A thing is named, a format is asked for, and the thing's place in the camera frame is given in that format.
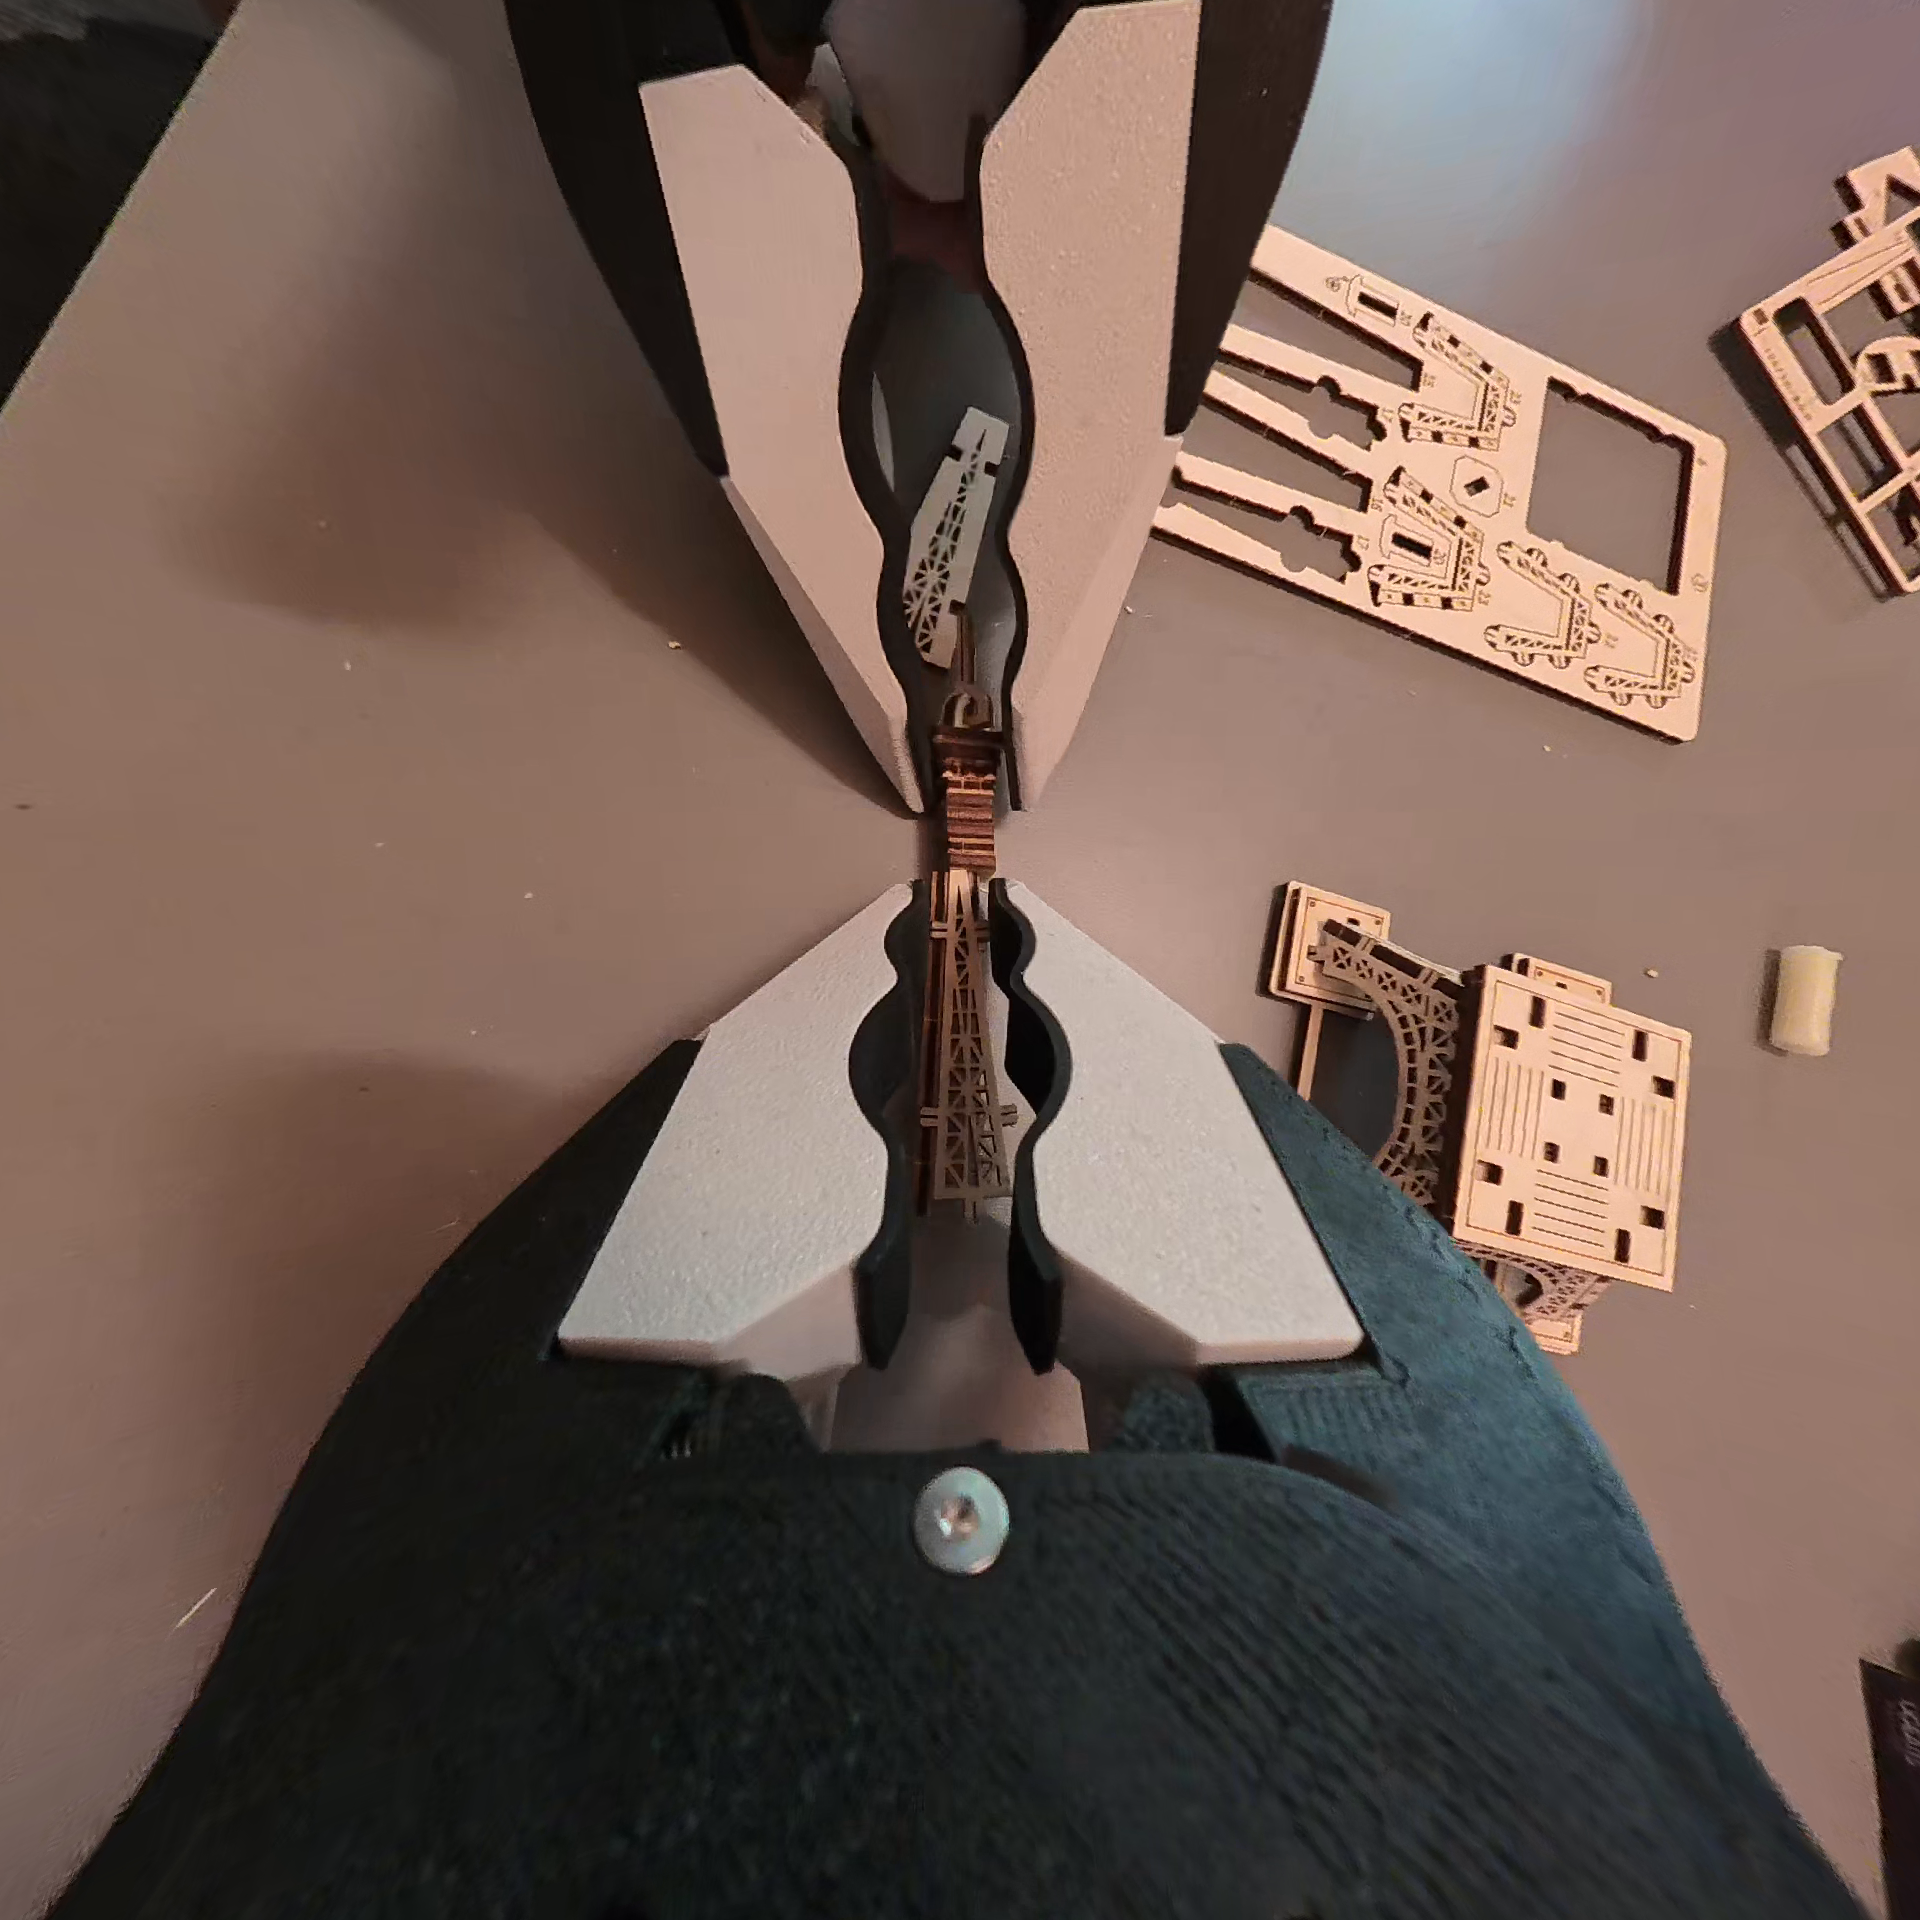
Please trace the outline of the wooden tower base model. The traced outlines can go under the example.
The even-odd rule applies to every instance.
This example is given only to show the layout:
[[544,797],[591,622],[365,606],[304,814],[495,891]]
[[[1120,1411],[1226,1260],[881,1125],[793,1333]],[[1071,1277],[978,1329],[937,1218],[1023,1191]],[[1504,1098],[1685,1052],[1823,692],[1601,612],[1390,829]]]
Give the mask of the wooden tower base model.
[[1387,909],[1307,879],[1281,894],[1266,990],[1303,1007],[1303,1094],[1330,1018],[1384,1029],[1395,1099],[1373,1164],[1454,1236],[1549,1355],[1581,1350],[1609,1289],[1674,1289],[1685,1029],[1535,954],[1443,967],[1393,940]]

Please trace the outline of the black printed card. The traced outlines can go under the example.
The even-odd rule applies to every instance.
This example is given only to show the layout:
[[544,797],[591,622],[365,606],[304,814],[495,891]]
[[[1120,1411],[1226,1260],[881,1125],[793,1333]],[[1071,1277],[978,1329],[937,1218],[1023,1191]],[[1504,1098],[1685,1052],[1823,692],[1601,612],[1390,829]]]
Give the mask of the black printed card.
[[1919,1681],[1862,1661],[1863,1709],[1879,1799],[1882,1884],[1888,1917],[1919,1917]]

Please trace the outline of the wooden tower spire model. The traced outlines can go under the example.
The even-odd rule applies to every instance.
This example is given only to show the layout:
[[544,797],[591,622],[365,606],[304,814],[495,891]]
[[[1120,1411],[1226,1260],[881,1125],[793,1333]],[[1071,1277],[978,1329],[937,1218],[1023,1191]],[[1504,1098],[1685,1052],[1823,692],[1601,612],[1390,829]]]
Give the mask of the wooden tower spire model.
[[942,866],[929,887],[929,985],[919,1070],[919,1206],[978,1218],[1014,1191],[991,1015],[1002,731],[976,673],[975,618],[959,611],[949,689],[931,734]]

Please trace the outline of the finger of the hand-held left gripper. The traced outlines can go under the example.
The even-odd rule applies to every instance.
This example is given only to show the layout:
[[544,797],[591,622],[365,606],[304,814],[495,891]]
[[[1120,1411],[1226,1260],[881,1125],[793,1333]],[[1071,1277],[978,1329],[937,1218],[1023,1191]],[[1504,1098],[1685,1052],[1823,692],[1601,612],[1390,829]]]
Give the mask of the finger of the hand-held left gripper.
[[903,802],[905,692],[877,612],[883,545],[849,469],[841,378],[864,291],[856,186],[747,67],[640,87],[723,439],[723,489]]
[[1025,809],[1089,706],[1173,466],[1201,19],[1198,3],[1077,9],[984,141],[984,260],[1030,386],[1006,531],[1025,595],[1009,684]]

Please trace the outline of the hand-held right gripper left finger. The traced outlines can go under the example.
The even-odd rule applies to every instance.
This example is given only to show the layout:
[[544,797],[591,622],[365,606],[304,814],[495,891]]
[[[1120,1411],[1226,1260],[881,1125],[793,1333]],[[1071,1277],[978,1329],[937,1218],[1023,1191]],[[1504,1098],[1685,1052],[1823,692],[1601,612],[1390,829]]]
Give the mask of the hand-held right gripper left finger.
[[899,884],[707,1029],[563,1350],[779,1378],[825,1441],[905,1325],[919,1078],[921,891]]

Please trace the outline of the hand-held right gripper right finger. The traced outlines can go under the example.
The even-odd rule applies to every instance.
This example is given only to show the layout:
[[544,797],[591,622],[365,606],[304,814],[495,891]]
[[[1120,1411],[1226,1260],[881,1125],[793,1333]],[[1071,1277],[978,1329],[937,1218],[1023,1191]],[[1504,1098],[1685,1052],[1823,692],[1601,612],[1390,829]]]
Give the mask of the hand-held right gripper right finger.
[[1361,1319],[1216,1033],[1021,883],[992,884],[1015,1151],[1010,1314],[1104,1444],[1142,1381],[1344,1361]]

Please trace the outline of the large wooden puzzle sheet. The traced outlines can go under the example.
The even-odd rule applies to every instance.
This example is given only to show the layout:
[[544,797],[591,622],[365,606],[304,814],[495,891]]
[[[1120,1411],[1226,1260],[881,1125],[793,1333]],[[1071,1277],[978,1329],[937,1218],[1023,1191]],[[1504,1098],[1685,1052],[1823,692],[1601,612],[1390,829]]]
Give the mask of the large wooden puzzle sheet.
[[[1694,741],[1727,446],[1545,351],[1269,226],[1251,284],[1411,364],[1411,383],[1227,325],[1202,402],[1359,489],[1344,505],[1186,439],[1154,535],[1674,743]],[[1549,397],[1683,457],[1663,578],[1533,519]]]

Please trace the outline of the small wooden puzzle frame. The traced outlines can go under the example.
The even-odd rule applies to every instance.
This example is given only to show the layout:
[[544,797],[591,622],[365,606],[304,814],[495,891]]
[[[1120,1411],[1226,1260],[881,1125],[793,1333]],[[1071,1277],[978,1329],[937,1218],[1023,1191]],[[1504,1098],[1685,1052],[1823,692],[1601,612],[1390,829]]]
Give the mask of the small wooden puzzle frame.
[[1833,258],[1749,307],[1743,337],[1894,595],[1919,590],[1919,154],[1840,178]]

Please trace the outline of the small pale wax block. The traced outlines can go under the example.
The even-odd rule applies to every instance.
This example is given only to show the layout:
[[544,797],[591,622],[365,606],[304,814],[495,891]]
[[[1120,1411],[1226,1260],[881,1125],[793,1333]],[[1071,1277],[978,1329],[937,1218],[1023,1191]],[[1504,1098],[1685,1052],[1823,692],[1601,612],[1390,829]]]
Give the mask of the small pale wax block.
[[1833,1019],[1842,954],[1821,945],[1791,945],[1774,954],[1768,1044],[1794,1059],[1833,1052]]

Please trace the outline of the wooden lattice piece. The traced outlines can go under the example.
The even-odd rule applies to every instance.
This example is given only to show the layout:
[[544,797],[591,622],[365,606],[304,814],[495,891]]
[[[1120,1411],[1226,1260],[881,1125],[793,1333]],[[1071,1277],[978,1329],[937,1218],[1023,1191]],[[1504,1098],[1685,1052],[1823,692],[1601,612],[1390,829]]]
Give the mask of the wooden lattice piece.
[[1009,429],[1005,419],[970,406],[911,525],[903,620],[919,658],[931,667],[954,665]]

